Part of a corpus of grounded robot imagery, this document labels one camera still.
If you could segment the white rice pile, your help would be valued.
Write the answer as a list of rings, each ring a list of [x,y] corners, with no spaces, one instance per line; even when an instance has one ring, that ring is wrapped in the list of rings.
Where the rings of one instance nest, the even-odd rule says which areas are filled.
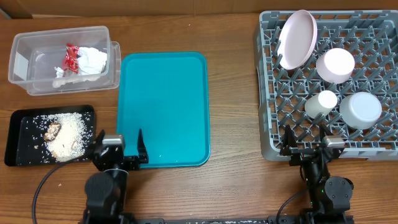
[[[44,134],[52,122],[60,123],[62,128],[53,141],[46,142]],[[32,139],[41,141],[34,148],[41,147],[43,153],[57,162],[66,162],[84,154],[87,145],[85,138],[89,132],[81,113],[39,115],[33,118],[33,124],[38,128],[39,134],[33,135]]]

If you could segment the large white plate with crumbs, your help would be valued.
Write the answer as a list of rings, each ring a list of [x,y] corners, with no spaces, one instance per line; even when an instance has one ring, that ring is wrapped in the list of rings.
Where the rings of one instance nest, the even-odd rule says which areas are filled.
[[[315,18],[306,10],[294,12],[284,24],[279,36],[277,55],[286,70],[301,67],[311,56],[318,35]]]

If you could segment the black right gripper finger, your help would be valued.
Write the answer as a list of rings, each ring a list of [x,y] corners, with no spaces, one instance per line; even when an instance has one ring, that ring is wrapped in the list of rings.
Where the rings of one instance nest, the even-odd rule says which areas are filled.
[[[289,125],[285,126],[285,133],[282,141],[282,149],[287,147],[297,148],[294,133]]]
[[[327,128],[325,124],[319,126],[320,130],[320,142],[323,147],[326,146],[326,140],[333,135],[333,133]]]

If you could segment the black tray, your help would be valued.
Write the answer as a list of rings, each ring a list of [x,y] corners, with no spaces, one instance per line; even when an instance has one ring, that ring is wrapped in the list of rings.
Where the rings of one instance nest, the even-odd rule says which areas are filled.
[[[89,135],[86,148],[95,138],[96,118],[95,111],[91,105],[61,106],[53,108],[37,108],[29,110],[17,110],[10,118],[9,133],[7,138],[4,163],[7,166],[35,166],[46,164],[57,164],[54,158],[42,152],[42,148],[35,149],[34,146],[41,141],[33,140],[33,135],[39,134],[38,128],[34,127],[33,118],[39,115],[59,113],[81,113],[87,125]]]

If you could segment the white napkin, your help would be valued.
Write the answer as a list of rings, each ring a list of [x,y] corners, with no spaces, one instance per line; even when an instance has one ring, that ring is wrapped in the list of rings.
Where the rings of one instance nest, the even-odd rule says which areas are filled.
[[[104,70],[108,56],[107,53],[93,47],[79,47],[77,60],[78,73],[70,70],[64,71],[62,66],[54,68],[56,71],[56,79],[52,82],[54,88],[59,88],[67,83],[96,81],[99,77],[94,77],[93,75],[99,74]]]

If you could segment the white cup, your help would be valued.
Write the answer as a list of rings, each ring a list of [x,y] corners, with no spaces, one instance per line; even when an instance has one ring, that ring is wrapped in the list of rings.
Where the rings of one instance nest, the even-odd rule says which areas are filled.
[[[326,116],[337,105],[337,102],[337,96],[332,91],[324,90],[306,101],[305,112],[312,119],[319,113]]]

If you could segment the grey saucer bowl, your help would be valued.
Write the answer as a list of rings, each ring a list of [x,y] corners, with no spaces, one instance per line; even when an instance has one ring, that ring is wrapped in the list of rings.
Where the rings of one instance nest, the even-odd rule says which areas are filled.
[[[343,121],[354,129],[369,129],[382,113],[380,101],[370,93],[359,92],[347,96],[340,103]]]

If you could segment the grey dishwasher rack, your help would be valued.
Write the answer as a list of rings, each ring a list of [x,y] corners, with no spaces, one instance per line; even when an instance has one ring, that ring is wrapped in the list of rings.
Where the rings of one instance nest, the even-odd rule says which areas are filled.
[[[292,71],[282,68],[277,53],[282,27],[290,11],[264,11],[254,33],[254,60],[259,80],[259,130],[261,152],[269,161],[279,161],[286,126],[290,126],[301,148],[320,142],[320,126],[326,126],[345,141],[344,158],[397,159],[397,12],[313,11],[318,39],[309,60]],[[334,48],[346,49],[356,63],[347,82],[327,83],[317,73],[319,56]],[[339,100],[358,92],[375,95],[382,113],[365,130],[352,129],[338,108],[310,118],[305,102],[323,90]]]

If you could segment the red snack wrapper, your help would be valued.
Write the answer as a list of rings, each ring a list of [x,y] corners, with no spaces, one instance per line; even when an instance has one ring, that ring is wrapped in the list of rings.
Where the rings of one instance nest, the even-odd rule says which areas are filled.
[[[78,73],[78,50],[79,47],[68,43],[66,45],[66,54],[62,60],[62,70],[70,70],[74,73]]]

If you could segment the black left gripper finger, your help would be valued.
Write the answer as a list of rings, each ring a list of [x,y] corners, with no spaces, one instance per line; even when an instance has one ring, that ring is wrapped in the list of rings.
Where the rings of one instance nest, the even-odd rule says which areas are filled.
[[[146,146],[144,144],[144,138],[142,134],[142,129],[139,130],[139,135],[137,139],[137,151],[138,151],[138,157],[140,162],[148,162],[148,153]]]
[[[105,130],[101,130],[99,132],[99,135],[96,137],[96,139],[90,144],[90,152],[101,152],[103,148],[103,139],[105,136]]]

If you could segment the brown food scrap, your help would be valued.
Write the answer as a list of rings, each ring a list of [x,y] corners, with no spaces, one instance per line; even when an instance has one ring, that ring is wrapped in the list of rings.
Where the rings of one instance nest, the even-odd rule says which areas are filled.
[[[44,140],[46,142],[53,141],[57,137],[57,135],[60,132],[61,128],[62,128],[62,125],[60,123],[52,122],[49,125],[49,128],[48,128],[47,132],[44,134]]]

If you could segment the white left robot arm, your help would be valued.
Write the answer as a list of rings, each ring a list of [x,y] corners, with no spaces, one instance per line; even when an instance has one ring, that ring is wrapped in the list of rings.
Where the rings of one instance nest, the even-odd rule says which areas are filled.
[[[149,162],[142,132],[137,138],[136,156],[125,156],[123,135],[107,135],[101,131],[86,150],[99,170],[85,184],[86,209],[83,223],[132,224],[138,221],[124,211],[129,173]]]

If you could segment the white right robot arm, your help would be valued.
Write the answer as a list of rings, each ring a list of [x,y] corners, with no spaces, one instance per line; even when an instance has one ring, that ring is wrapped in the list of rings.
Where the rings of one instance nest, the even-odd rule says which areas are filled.
[[[350,200],[353,195],[354,184],[351,180],[331,176],[327,164],[340,157],[345,149],[344,140],[333,135],[320,126],[321,143],[315,148],[298,148],[295,135],[289,125],[285,127],[281,156],[289,156],[290,166],[300,167],[300,176],[307,188],[287,199],[279,208],[275,216],[276,223],[353,223],[353,217],[347,216]],[[295,198],[308,193],[310,208],[304,208],[299,215],[288,217],[281,213],[286,205]]]

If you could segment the clear plastic bin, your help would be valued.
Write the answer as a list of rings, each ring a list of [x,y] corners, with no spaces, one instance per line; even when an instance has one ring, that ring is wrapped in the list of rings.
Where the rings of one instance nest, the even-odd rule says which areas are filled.
[[[106,54],[99,73],[57,76],[67,44],[93,47]],[[121,49],[105,26],[76,27],[17,34],[13,40],[8,80],[32,96],[116,89],[121,77]]]

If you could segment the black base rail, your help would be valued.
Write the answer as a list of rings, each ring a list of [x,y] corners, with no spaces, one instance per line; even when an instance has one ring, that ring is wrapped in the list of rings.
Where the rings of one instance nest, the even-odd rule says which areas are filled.
[[[245,218],[245,219],[191,219],[191,220],[164,220],[162,218],[153,218],[153,219],[136,219],[134,217],[122,218],[119,220],[111,220],[106,218],[104,220],[99,220],[99,218],[90,218],[86,217],[86,220],[80,221],[78,223],[90,223],[90,224],[107,224],[107,223],[134,223],[134,224],[276,224],[276,216],[269,216],[265,219],[260,218]],[[299,224],[306,223],[299,216],[294,215],[282,215],[279,217],[280,224]],[[346,221],[343,220],[331,220],[327,221],[326,219],[317,220],[315,223],[349,223],[354,224],[354,220],[352,216],[346,217]]]

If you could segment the teal plastic tray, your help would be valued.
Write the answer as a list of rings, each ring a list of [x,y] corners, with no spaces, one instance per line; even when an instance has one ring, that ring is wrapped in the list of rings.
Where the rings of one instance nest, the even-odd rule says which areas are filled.
[[[208,71],[198,52],[136,53],[121,63],[116,132],[127,156],[143,136],[145,168],[201,166],[210,157]]]

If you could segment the small white bowl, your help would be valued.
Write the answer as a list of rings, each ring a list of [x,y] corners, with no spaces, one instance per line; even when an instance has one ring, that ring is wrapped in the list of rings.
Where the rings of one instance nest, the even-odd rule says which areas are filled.
[[[316,62],[318,75],[328,83],[344,83],[347,81],[355,66],[353,55],[341,48],[328,50]]]

